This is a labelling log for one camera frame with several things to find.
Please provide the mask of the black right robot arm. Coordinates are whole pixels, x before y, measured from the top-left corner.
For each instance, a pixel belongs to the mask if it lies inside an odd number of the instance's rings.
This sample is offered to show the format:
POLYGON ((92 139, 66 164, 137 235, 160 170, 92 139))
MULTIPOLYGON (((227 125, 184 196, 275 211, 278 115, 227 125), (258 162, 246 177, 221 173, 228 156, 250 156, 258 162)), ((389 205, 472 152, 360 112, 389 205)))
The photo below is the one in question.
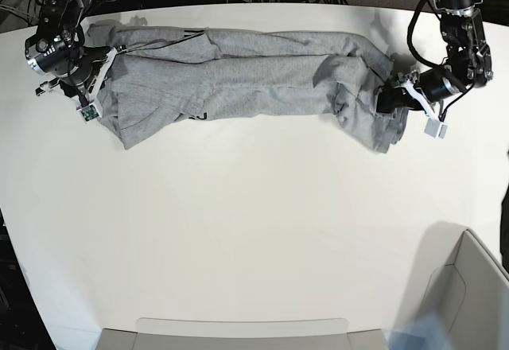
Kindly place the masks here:
POLYGON ((43 0, 37 30, 25 41, 32 70, 52 74, 68 86, 88 87, 94 66, 106 60, 108 46, 87 47, 81 26, 92 0, 43 0))

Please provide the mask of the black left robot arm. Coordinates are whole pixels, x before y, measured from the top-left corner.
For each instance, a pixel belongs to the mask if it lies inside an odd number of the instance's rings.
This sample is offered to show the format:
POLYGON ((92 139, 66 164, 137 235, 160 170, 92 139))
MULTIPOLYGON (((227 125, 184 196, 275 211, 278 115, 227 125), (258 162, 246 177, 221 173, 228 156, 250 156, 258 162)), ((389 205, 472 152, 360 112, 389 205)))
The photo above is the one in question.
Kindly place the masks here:
POLYGON ((459 100, 473 88, 481 88, 493 77, 491 50, 486 42, 483 0, 420 0, 407 28, 406 43, 411 56, 429 69, 400 73, 380 93, 376 110, 390 114, 399 108, 425 111, 451 96, 459 100), (440 64, 425 59, 415 48, 413 35, 425 5, 440 22, 447 57, 440 64))

